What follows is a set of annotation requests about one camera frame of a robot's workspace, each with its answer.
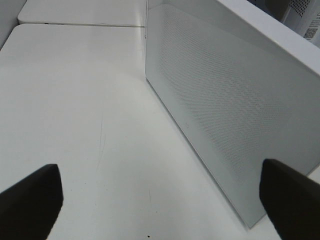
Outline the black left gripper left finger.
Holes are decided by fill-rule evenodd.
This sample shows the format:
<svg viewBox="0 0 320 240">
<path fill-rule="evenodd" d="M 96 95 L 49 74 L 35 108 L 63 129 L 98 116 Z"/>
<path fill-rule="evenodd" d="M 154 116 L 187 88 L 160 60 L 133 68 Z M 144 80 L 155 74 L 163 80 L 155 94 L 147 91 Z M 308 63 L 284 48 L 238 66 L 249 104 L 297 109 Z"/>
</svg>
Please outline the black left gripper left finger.
<svg viewBox="0 0 320 240">
<path fill-rule="evenodd" d="M 63 206 L 57 164 L 46 164 L 0 193 L 0 238 L 46 240 Z"/>
</svg>

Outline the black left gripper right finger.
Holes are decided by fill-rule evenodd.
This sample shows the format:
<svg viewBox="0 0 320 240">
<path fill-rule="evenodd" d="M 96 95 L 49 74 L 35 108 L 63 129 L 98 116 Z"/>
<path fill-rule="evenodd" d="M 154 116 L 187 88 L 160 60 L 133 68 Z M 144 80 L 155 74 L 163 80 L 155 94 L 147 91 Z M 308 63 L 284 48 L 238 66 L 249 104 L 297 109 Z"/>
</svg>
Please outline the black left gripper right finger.
<svg viewBox="0 0 320 240">
<path fill-rule="evenodd" d="M 259 198 L 282 240 L 320 238 L 320 185 L 288 165 L 265 159 Z"/>
</svg>

